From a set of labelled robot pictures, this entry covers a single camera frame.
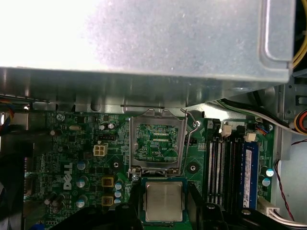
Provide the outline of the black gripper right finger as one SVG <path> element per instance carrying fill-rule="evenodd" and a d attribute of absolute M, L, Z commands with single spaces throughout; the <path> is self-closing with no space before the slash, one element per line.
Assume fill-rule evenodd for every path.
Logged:
<path fill-rule="evenodd" d="M 202 196 L 193 182 L 187 186 L 187 214 L 194 230 L 305 230 L 306 225 L 283 222 L 238 203 L 237 190 L 217 197 Z"/>

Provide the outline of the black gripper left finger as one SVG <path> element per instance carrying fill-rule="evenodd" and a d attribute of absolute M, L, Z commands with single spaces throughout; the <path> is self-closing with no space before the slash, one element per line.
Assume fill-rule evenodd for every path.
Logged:
<path fill-rule="evenodd" d="M 127 203 L 112 206 L 108 212 L 86 207 L 66 218 L 53 230 L 142 230 L 139 219 L 141 183 L 133 183 Z"/>

